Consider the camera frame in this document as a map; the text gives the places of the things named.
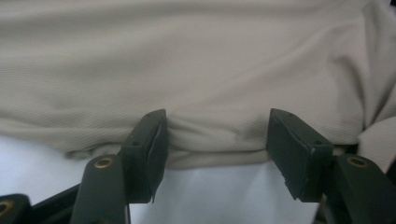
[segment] white surface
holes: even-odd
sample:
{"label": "white surface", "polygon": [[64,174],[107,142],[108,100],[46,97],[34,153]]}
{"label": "white surface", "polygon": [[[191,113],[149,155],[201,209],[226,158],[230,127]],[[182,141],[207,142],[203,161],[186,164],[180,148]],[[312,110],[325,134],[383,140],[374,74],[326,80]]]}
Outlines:
{"label": "white surface", "polygon": [[[0,136],[0,195],[38,203],[77,184],[87,163]],[[132,223],[311,223],[315,203],[294,201],[272,162],[166,170],[154,204],[131,205]]]}

